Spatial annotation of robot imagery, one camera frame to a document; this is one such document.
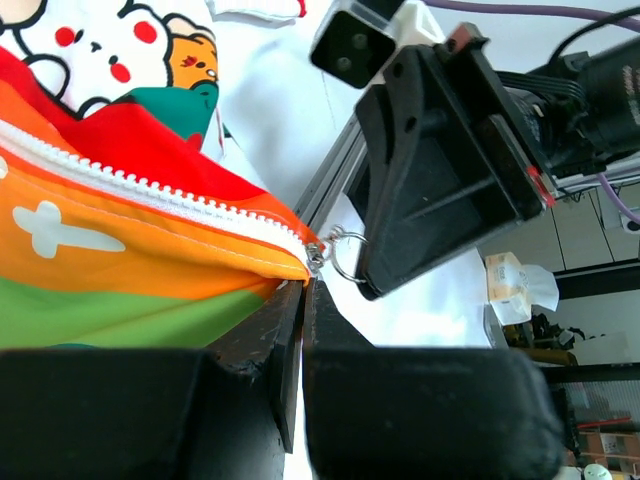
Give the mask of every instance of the green stripe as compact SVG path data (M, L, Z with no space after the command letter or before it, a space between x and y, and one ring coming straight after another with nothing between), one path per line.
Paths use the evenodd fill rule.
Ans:
M0 348L204 347L262 304L244 290L192 301L53 292L0 278Z

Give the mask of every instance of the green fabric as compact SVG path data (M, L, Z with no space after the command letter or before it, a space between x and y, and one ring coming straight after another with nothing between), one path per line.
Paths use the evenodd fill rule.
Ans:
M199 135L202 141L218 103L218 87L207 82L192 90L136 88L119 101L141 105L183 140Z
M0 349L62 344L204 347L263 304L249 291L199 301L53 292L0 278Z

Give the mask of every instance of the red clip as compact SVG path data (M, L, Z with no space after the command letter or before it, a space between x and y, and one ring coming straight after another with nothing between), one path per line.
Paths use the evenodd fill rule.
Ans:
M540 172L538 172L538 169L532 165L529 168L527 168L527 173L529 174L529 177L531 177L531 180L533 180L533 183L535 184L536 188L538 189L538 192L544 199L544 202L547 204L547 207L553 207L556 204L556 199L553 198L553 195L551 195L549 190L547 190L547 187L544 185L544 182L542 181L542 177L540 176Z

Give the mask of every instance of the screw hole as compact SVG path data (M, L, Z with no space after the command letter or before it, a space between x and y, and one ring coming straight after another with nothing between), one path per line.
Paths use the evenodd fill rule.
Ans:
M396 63L393 66L393 76L396 78L400 78L400 75L402 75L402 72L404 72L404 67L402 66L401 63Z
M409 133L411 130L413 130L416 126L416 117L409 117L409 120L407 120L407 123L405 123L404 125L404 131L405 133Z

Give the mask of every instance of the white cross pattern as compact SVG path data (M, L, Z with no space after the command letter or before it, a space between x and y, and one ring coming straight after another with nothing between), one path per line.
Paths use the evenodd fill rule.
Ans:
M42 258L55 258L59 246L86 248L103 252L124 252L124 244L109 235L87 228L62 223L58 206L40 202L35 212L24 208L13 209L16 225L31 234L34 252Z

